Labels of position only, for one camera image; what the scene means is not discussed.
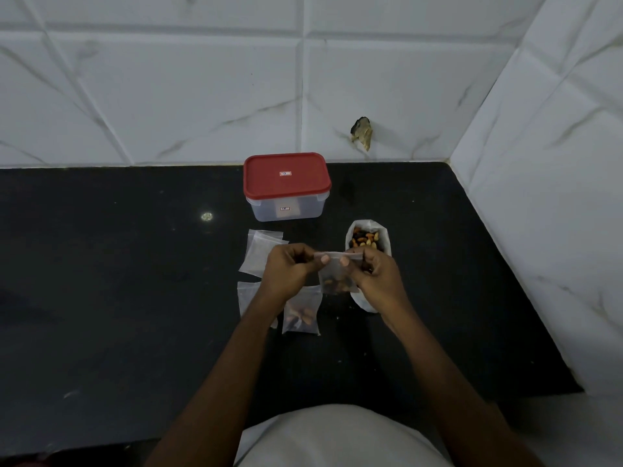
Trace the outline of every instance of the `plastic container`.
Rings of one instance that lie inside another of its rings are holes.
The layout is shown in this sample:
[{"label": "plastic container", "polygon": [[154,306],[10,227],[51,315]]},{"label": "plastic container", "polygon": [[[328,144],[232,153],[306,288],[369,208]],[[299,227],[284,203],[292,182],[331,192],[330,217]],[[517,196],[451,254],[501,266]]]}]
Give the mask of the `plastic container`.
[{"label": "plastic container", "polygon": [[315,152],[251,156],[244,161],[244,195],[258,221],[317,218],[331,178]]}]

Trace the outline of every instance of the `hand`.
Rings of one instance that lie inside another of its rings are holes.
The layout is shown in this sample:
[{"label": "hand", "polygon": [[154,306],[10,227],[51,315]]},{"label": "hand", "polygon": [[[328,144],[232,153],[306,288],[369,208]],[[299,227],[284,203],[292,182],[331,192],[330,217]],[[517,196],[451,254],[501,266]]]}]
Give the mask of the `hand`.
[{"label": "hand", "polygon": [[396,261],[391,256],[368,246],[355,247],[347,252],[363,254],[363,268],[370,271],[362,270],[348,257],[342,257],[339,262],[347,268],[347,273],[361,289],[370,305],[383,316],[385,323],[395,332],[392,321],[396,314],[412,311]]},{"label": "hand", "polygon": [[314,252],[307,244],[283,244],[270,251],[257,295],[278,307],[274,316],[303,288],[308,274],[322,269],[329,261],[328,256],[323,256],[324,262],[314,260]]}]

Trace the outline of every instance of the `clear plastic container body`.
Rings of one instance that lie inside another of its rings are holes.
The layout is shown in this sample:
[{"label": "clear plastic container body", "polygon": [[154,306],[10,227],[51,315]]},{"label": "clear plastic container body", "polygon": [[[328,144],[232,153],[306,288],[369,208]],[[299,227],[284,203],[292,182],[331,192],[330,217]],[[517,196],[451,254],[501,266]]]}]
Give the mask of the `clear plastic container body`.
[{"label": "clear plastic container body", "polygon": [[328,197],[329,192],[320,195],[301,195],[267,200],[247,198],[247,202],[251,204],[255,219],[258,221],[299,220],[319,217]]}]

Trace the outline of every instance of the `black countertop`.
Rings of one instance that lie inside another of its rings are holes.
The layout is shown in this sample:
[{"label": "black countertop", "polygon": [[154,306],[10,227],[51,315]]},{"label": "black countertop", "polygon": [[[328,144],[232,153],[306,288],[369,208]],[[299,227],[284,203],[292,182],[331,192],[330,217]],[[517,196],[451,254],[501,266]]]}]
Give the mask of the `black countertop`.
[{"label": "black countertop", "polygon": [[[448,165],[328,168],[320,218],[272,223],[253,218],[239,166],[0,171],[0,455],[162,435],[239,321],[236,282],[257,281],[238,272],[249,228],[343,250],[351,222],[374,219],[479,393],[580,390]],[[321,336],[271,330],[249,425],[322,403],[421,406],[379,315],[325,295],[318,322]]]}]

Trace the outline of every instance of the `small plastic bag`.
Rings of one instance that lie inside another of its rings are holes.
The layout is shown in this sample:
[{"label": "small plastic bag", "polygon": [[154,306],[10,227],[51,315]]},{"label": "small plastic bag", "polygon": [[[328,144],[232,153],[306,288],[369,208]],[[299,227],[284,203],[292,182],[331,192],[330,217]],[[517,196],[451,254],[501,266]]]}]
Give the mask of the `small plastic bag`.
[{"label": "small plastic bag", "polygon": [[[257,293],[257,289],[260,288],[261,282],[249,283],[249,282],[238,282],[238,308],[240,309],[240,317],[245,314],[251,300]],[[271,328],[276,329],[279,321],[275,318],[275,321],[270,325]]]},{"label": "small plastic bag", "polygon": [[[389,242],[389,233],[387,232],[387,228],[372,220],[353,221],[353,224],[351,224],[351,226],[348,228],[345,243],[346,249],[348,249],[351,245],[351,240],[353,239],[355,227],[361,228],[362,230],[369,231],[371,233],[378,232],[379,240],[377,242],[380,244],[380,248],[383,249],[383,252],[385,252],[385,254],[391,256],[391,242]],[[372,305],[368,303],[368,300],[366,300],[366,297],[363,296],[363,293],[359,291],[351,292],[351,296],[353,297],[354,302],[359,305],[360,308],[366,310],[369,313],[378,313],[377,310],[375,310]]]},{"label": "small plastic bag", "polygon": [[345,291],[352,293],[358,292],[359,288],[357,288],[353,279],[347,274],[345,267],[339,263],[339,259],[342,256],[346,256],[350,260],[355,261],[356,264],[361,265],[363,262],[363,255],[346,252],[316,252],[313,256],[314,259],[320,259],[323,255],[328,255],[331,260],[318,272],[318,279],[320,280],[322,292],[333,295]]},{"label": "small plastic bag", "polygon": [[272,251],[273,247],[276,245],[287,243],[289,243],[289,241],[276,239],[257,232],[254,233],[244,262],[238,270],[262,278],[270,251]]},{"label": "small plastic bag", "polygon": [[284,308],[284,327],[287,331],[309,332],[320,335],[316,314],[322,302],[320,285],[304,286],[294,298],[290,298]]},{"label": "small plastic bag", "polygon": [[282,240],[284,238],[283,231],[265,231],[263,229],[250,229],[247,234],[247,251],[245,252],[245,256],[249,253],[249,248],[251,247],[251,242],[253,241],[253,236],[255,234],[259,234],[261,236],[268,236],[269,238]]}]

